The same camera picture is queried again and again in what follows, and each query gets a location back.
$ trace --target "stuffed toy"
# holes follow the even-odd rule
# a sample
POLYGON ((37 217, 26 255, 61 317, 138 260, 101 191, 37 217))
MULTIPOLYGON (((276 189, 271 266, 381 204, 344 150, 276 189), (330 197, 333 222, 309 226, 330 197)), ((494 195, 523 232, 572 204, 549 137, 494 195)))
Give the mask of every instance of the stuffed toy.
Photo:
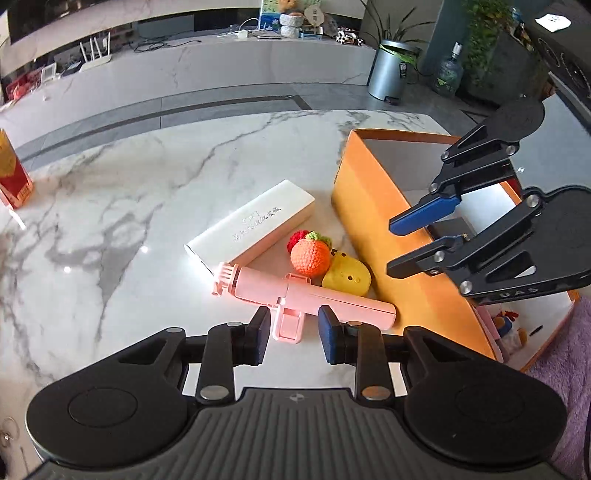
POLYGON ((358 297, 365 296, 371 285, 368 268, 345 252, 333 249, 330 254, 333 261, 322 279, 322 286, 358 297))
POLYGON ((298 9, 297 0, 277 0, 277 10, 285 15, 303 17, 304 14, 298 9))
POLYGON ((512 355, 527 343, 527 331, 521 327, 514 328, 517 317, 519 317, 518 313, 501 310, 492 319, 501 336, 501 343, 509 355, 512 355))
POLYGON ((306 277, 319 277, 330 268, 332 241, 318 232, 300 230, 291 236, 287 244, 291 264, 295 271, 306 277))

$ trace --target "crocheted orange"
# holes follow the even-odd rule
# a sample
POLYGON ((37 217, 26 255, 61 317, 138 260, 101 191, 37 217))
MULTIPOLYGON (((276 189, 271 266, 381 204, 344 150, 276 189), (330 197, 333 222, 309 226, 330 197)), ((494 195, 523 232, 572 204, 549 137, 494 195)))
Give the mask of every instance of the crocheted orange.
POLYGON ((291 249, 291 264, 306 277, 324 275, 330 267, 332 241, 318 232, 310 232, 291 249))

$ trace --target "green crochet leaf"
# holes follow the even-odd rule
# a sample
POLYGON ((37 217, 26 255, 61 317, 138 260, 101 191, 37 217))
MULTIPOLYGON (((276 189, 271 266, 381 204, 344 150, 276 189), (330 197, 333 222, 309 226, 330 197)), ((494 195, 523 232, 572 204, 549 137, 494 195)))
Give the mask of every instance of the green crochet leaf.
POLYGON ((310 232, 308 235, 306 235, 306 238, 308 240, 320 240, 327 245, 329 250, 332 248, 332 240, 327 236, 320 235, 318 232, 310 232))

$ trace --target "white router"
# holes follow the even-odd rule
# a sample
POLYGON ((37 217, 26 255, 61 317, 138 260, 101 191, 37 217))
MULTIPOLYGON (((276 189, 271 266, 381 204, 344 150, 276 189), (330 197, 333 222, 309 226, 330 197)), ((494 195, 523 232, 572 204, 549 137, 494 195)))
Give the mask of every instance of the white router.
POLYGON ((99 65, 104 65, 107 62, 111 61, 111 32, 109 32, 109 35, 107 36, 107 55, 103 55, 100 52, 100 48, 99 48, 99 43, 96 41, 96 37, 91 37, 90 38, 90 58, 91 60, 88 59, 88 57, 86 56, 86 50, 84 50, 84 46, 82 45, 82 42, 80 42, 80 49, 82 50, 82 56, 84 57, 84 65, 82 65, 82 67, 80 68, 80 71, 82 72, 83 70, 88 70, 91 69, 93 67, 98 67, 99 65), (92 43, 95 43, 96 46, 96 52, 97 55, 95 55, 95 49, 92 46, 92 43))

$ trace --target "purple towel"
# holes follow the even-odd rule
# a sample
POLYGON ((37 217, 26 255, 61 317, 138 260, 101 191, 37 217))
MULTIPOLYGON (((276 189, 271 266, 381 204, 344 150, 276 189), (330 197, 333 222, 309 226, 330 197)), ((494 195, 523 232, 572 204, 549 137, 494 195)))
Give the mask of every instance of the purple towel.
POLYGON ((581 298, 572 318, 527 374, 552 387, 568 411, 552 464, 569 478, 584 479, 583 444, 591 402, 591 300, 581 298))

